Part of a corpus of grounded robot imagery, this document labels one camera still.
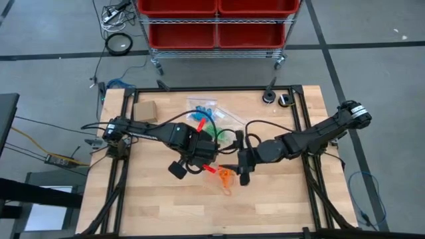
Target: wooden table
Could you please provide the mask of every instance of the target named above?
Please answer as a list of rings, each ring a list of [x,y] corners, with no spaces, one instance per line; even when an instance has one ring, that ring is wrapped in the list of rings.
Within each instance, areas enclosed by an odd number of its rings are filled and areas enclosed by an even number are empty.
[[[303,89],[312,124],[325,120],[328,115],[320,87],[304,86]],[[286,91],[275,92],[287,94]],[[109,121],[120,114],[123,94],[124,90],[107,91],[101,121]],[[264,105],[261,95],[261,91],[152,92],[140,94],[139,102],[154,100],[158,120],[163,122],[187,110],[187,96],[210,96],[218,100],[220,107],[246,121],[267,120],[295,129],[290,108],[281,108],[277,103]],[[299,115],[303,122],[301,110]],[[249,132],[258,134],[263,140],[285,133],[263,123],[253,123]],[[332,147],[327,152],[337,155]],[[92,164],[104,153],[95,153]],[[230,197],[211,187],[202,174],[187,174],[183,180],[176,179],[167,168],[178,159],[178,153],[160,142],[140,139],[132,146],[120,235],[300,232],[304,226],[314,231],[301,159],[257,165],[249,186],[240,187],[237,181]],[[237,162],[236,154],[219,155],[217,160],[219,163]],[[77,233],[87,228],[105,201],[111,162],[104,159],[88,175]],[[329,199],[348,222],[357,225],[340,162],[328,155],[323,155],[321,162]],[[325,226],[323,208],[317,200]],[[115,207],[111,209],[110,230],[114,215]]]

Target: concrete floor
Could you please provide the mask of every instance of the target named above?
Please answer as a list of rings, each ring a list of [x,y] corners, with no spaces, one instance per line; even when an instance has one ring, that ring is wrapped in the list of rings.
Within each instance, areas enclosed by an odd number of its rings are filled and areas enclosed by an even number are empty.
[[[0,11],[7,2],[0,0]],[[99,9],[108,3],[96,0]],[[425,1],[313,0],[313,6],[328,44],[425,40],[421,25],[425,22]],[[16,0],[0,26],[0,56],[100,52],[103,41],[96,21],[91,1]],[[126,30],[141,34],[138,27]],[[146,49],[142,37],[133,39],[134,50]],[[305,6],[290,44],[318,44]],[[425,129],[420,125],[425,116],[421,110],[425,101],[425,47],[330,52],[346,98],[363,103],[374,118],[367,129],[359,131],[359,137],[371,173],[379,180],[390,230],[425,234],[421,223],[425,215],[425,161],[421,156]],[[289,50],[287,54],[289,58],[280,71],[274,71],[274,61],[268,59],[162,60],[162,78],[148,61],[145,68],[130,70],[125,81],[139,88],[156,87],[159,78],[170,87],[260,86],[277,76],[277,84],[320,85],[327,111],[333,114],[338,100],[322,51]],[[145,57],[103,58],[98,78],[107,82],[120,77],[129,66],[143,64]],[[97,61],[98,58],[0,61],[0,93],[21,95],[18,116],[78,129],[96,120],[97,91],[89,89],[88,79]],[[78,157],[89,160],[84,135],[19,119],[14,125],[37,135],[41,145],[60,154],[69,155],[81,145]],[[36,150],[13,132],[7,141]],[[359,170],[350,137],[341,140],[339,153],[347,163],[347,177]],[[53,169],[9,150],[4,150],[0,159],[0,177],[16,181],[24,181],[28,172]],[[360,177],[353,181],[353,193],[360,207],[375,221]],[[1,234],[8,235],[12,225],[12,220],[0,220]]]

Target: small brown box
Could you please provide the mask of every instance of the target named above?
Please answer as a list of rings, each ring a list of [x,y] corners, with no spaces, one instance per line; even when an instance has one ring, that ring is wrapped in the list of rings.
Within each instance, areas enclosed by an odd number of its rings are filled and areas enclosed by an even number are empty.
[[[157,106],[154,101],[134,104],[134,120],[147,123],[157,122]]]

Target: green object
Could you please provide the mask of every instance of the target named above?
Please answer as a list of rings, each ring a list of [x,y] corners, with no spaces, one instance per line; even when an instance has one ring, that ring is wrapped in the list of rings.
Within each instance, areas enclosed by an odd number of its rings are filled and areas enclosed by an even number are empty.
[[[211,135],[213,138],[215,137],[214,135],[214,127],[211,123],[208,123],[207,126],[203,129],[205,132],[207,132],[209,135]],[[222,130],[222,128],[217,128],[217,133],[219,133]],[[227,138],[226,138],[226,132],[222,132],[220,135],[218,135],[217,141],[218,142],[226,142]]]

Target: red storage bin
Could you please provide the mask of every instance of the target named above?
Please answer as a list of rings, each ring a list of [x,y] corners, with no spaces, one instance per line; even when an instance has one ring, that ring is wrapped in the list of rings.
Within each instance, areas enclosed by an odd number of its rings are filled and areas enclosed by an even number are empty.
[[[139,0],[140,13],[153,18],[214,17],[218,0]]]
[[[219,0],[221,17],[286,18],[298,11],[299,0]]]
[[[219,24],[221,48],[281,48],[285,43],[284,24]]]
[[[150,24],[149,43],[156,49],[215,47],[214,24]]]

